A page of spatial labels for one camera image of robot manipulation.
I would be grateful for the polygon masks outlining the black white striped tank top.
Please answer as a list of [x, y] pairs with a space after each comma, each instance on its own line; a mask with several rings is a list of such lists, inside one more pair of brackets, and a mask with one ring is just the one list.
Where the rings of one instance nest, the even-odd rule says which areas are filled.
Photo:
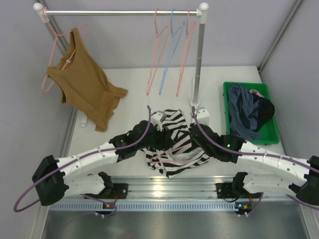
[[148, 167], [167, 178], [172, 178], [187, 169], [208, 163], [210, 157], [201, 148], [191, 145], [190, 132], [183, 112], [167, 109], [164, 113], [166, 119], [163, 126], [170, 132], [175, 145], [167, 151], [143, 149]]

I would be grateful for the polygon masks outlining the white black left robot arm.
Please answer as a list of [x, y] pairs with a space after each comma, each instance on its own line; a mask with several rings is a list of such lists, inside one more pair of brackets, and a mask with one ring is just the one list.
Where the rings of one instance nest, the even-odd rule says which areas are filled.
[[41, 205], [49, 206], [64, 197], [87, 194], [107, 198], [112, 194], [110, 176], [101, 169], [107, 164], [132, 158], [137, 151], [166, 151], [174, 146], [172, 131], [143, 120], [127, 133], [77, 155], [42, 159], [32, 176]]

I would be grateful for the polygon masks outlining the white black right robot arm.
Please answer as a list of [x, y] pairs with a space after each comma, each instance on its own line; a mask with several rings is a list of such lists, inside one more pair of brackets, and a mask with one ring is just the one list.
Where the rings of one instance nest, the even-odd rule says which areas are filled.
[[191, 124], [191, 143], [221, 162], [258, 168], [266, 174], [238, 172], [232, 190], [237, 197], [274, 193], [296, 197], [301, 203], [319, 204], [319, 158], [300, 159], [267, 151], [240, 137], [218, 135], [203, 124]]

